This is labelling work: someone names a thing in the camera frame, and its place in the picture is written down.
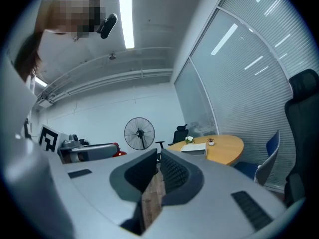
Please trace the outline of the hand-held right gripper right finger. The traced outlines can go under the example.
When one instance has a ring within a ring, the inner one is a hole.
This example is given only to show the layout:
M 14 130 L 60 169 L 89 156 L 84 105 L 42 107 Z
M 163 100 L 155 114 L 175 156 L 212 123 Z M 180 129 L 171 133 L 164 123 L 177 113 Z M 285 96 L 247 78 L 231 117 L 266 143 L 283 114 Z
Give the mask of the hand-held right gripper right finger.
M 235 168 L 173 150 L 161 152 L 165 195 L 145 239 L 245 239 L 286 211 Z

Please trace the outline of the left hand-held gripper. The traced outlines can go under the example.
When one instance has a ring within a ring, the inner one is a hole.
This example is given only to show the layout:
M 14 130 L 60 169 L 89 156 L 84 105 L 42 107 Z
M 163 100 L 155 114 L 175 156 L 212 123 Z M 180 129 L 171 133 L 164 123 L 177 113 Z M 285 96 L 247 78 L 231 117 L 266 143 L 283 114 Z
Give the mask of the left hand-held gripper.
M 44 151 L 57 154 L 63 164 L 71 163 L 70 150 L 81 146 L 76 135 L 67 135 L 45 124 L 42 125 L 38 143 Z M 85 161 L 95 161 L 113 157 L 118 147 L 113 144 L 96 144 L 81 147 Z

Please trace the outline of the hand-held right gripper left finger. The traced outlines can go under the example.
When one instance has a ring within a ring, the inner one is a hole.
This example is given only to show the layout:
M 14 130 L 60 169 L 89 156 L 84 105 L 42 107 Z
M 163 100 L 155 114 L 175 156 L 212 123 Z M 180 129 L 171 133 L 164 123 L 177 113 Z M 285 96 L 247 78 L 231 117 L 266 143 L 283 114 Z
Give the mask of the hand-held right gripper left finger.
M 156 149 L 63 168 L 97 211 L 127 231 L 143 234 L 142 195 L 157 169 Z

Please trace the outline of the white drawer box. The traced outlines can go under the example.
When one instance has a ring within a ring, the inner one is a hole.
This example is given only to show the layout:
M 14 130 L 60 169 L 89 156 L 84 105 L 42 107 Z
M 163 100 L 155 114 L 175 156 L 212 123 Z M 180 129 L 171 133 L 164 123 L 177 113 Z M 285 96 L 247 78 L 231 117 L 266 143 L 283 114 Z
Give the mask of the white drawer box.
M 189 143 L 184 145 L 181 148 L 181 152 L 184 152 L 186 154 L 190 154 L 193 156 L 206 156 L 206 143 Z

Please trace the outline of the black standing fan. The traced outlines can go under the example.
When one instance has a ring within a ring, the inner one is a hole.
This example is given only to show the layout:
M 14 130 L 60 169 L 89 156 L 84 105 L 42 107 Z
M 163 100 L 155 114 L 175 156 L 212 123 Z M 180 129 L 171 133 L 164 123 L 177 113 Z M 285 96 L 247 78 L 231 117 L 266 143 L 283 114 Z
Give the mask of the black standing fan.
M 124 138 L 132 149 L 145 150 L 155 139 L 155 129 L 146 118 L 133 118 L 125 126 Z

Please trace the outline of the white ceiling pipes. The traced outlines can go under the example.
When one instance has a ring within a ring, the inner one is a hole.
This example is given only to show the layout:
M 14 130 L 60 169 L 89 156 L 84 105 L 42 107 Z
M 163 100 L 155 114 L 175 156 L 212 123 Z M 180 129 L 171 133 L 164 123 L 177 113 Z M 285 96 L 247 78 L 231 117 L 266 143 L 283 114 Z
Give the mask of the white ceiling pipes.
M 85 92 L 88 90 L 92 90 L 94 88 L 102 87 L 104 85 L 114 84 L 123 81 L 141 79 L 141 78 L 151 78 L 151 77 L 162 77 L 162 76 L 171 76 L 173 72 L 172 68 L 157 68 L 157 69 L 146 69 L 146 70 L 135 70 L 125 73 L 119 73 L 114 75 L 109 75 L 102 77 L 100 79 L 95 79 L 92 81 L 88 81 L 86 83 L 67 88 L 61 92 L 57 92 L 54 90 L 50 94 L 38 97 L 36 102 L 37 105 L 42 103 L 44 100 L 47 100 L 49 103 L 57 102 L 63 98 L 66 98 L 71 95 L 75 95 L 81 92 Z

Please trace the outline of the black office chair with headrest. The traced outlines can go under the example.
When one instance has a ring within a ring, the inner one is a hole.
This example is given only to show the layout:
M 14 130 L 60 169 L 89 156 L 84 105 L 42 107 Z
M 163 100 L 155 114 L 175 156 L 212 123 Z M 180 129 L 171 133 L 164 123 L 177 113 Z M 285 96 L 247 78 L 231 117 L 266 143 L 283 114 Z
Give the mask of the black office chair with headrest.
M 189 130 L 186 128 L 187 124 L 179 125 L 174 132 L 173 141 L 172 143 L 168 144 L 168 146 L 172 146 L 178 142 L 184 141 L 185 138 L 188 136 Z M 164 149 L 163 143 L 164 141 L 157 141 L 156 143 L 160 144 L 161 149 Z M 157 164 L 160 163 L 160 153 L 157 155 Z

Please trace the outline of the blue and white chair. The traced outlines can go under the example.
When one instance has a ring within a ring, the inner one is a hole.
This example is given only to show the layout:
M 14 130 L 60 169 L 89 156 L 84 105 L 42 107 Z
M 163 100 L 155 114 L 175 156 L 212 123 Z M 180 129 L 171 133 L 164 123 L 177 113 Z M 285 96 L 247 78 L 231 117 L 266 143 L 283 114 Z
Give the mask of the blue and white chair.
M 238 162 L 234 168 L 245 174 L 254 182 L 264 186 L 271 174 L 280 147 L 280 131 L 278 130 L 266 143 L 268 159 L 261 165 Z

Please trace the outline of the person's white printed shirt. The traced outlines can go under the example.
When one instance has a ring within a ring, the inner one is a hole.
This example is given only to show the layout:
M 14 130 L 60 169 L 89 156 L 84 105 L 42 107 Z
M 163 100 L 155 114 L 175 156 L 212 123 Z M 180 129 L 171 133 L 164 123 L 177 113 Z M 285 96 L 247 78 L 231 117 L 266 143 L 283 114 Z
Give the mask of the person's white printed shirt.
M 0 56 L 0 133 L 31 138 L 27 123 L 36 96 L 7 55 Z

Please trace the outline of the large black mesh office chair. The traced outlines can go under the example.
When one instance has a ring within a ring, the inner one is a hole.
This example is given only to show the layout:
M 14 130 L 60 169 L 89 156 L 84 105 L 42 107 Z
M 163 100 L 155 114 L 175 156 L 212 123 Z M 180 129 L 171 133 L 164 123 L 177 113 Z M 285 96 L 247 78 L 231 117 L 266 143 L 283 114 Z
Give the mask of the large black mesh office chair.
M 319 196 L 319 75 L 312 69 L 289 79 L 293 98 L 285 104 L 296 149 L 296 159 L 286 177 L 285 204 Z

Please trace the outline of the long ceiling light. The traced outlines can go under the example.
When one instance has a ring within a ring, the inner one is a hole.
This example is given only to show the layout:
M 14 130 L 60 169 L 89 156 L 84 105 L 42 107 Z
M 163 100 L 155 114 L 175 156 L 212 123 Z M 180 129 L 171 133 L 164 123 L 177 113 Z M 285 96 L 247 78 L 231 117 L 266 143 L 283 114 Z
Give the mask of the long ceiling light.
M 122 32 L 126 49 L 135 47 L 132 0 L 119 0 Z

